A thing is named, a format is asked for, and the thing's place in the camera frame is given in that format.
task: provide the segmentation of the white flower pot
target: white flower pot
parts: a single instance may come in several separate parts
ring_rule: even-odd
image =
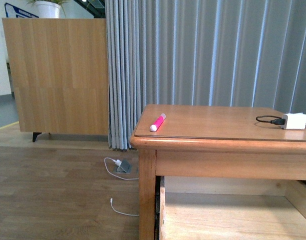
[[[59,19],[59,10],[61,6],[49,1],[36,1],[34,3],[39,11],[40,18]]]

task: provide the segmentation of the curtain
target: curtain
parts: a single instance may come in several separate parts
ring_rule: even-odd
[[[129,138],[142,112],[138,1],[105,2],[109,78],[109,145],[131,147]]]
[[[306,114],[306,0],[108,0],[106,7],[116,148],[129,146],[147,104]]]

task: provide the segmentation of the drawer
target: drawer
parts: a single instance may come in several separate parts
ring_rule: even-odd
[[[306,239],[300,181],[167,176],[159,190],[157,239]]]

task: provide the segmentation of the black metal leg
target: black metal leg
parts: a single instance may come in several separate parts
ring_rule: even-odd
[[[37,136],[40,134],[41,132],[33,132],[33,139],[32,139],[33,143],[36,141]]]

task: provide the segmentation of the pink marker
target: pink marker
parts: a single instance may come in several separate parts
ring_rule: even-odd
[[[149,130],[151,132],[156,132],[157,129],[161,126],[161,124],[163,123],[163,121],[165,120],[166,115],[165,114],[161,114],[157,120],[153,123],[153,125],[149,128]]]

